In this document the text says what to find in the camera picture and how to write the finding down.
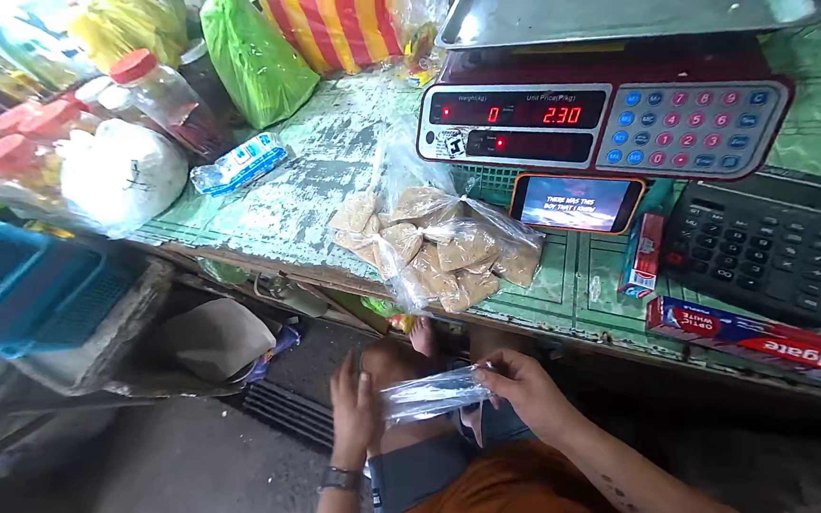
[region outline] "yellow bag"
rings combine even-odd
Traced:
[[[183,0],[90,0],[68,22],[68,33],[85,42],[87,57],[104,73],[139,48],[178,67],[189,43]]]

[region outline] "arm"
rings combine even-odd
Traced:
[[[362,472],[366,451],[377,434],[382,418],[367,372],[357,377],[357,354],[351,351],[331,376],[331,404],[334,407],[335,447],[331,466]],[[318,499],[316,513],[358,513],[358,490],[325,488]]]
[[[543,442],[563,453],[622,513],[736,513],[646,460],[600,429],[568,402],[537,360],[501,350],[486,361],[505,376],[478,370],[475,377],[505,397]]]

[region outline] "smartphone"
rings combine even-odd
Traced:
[[[532,227],[620,234],[630,226],[645,181],[522,173],[509,216]]]

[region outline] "human hand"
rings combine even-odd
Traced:
[[[366,462],[367,448],[384,429],[379,397],[372,390],[368,372],[361,372],[358,379],[357,354],[353,351],[332,374],[330,384],[335,422],[331,466],[359,471]]]
[[[534,358],[503,349],[477,363],[487,366],[487,362],[496,371],[476,370],[474,379],[511,402],[522,422],[544,442],[550,443],[564,427],[584,418]]]

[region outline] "shorts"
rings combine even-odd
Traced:
[[[483,410],[484,449],[534,437],[508,401],[503,400],[498,411],[485,402]],[[376,513],[401,513],[417,506],[457,479],[479,452],[472,440],[454,432],[372,458],[372,505]]]

